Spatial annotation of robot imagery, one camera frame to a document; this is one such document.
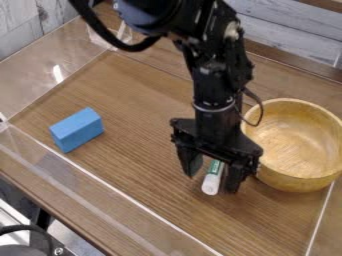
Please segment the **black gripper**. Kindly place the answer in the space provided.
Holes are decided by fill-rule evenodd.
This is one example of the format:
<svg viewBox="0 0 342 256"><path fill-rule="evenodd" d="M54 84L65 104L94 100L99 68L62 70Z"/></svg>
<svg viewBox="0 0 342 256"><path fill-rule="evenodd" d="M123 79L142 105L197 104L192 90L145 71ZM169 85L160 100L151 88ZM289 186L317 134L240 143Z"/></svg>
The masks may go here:
<svg viewBox="0 0 342 256"><path fill-rule="evenodd" d="M173 118L172 141L185 174L194 177L204 165L204 156L229 164L225 188L237 193L246 177L257 174L262 147L244 134L242 105L209 108L196 105L196 118Z"/></svg>

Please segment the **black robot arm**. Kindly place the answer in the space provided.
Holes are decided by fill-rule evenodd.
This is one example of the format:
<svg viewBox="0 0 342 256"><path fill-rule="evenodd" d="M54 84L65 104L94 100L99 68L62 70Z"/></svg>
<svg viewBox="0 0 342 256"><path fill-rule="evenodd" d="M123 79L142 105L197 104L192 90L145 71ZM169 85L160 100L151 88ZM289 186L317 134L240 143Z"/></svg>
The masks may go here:
<svg viewBox="0 0 342 256"><path fill-rule="evenodd" d="M69 0L86 23L114 47L149 49L164 38L184 54L194 82L196 117L174 118L172 141L184 172L194 176L206 156L228 165L226 190L236 193L258 172L262 147L244 134L244 98L254 79L254 63L245 48L245 29L225 0L117 0L117 11L146 38L125 43L110 31L86 0Z"/></svg>

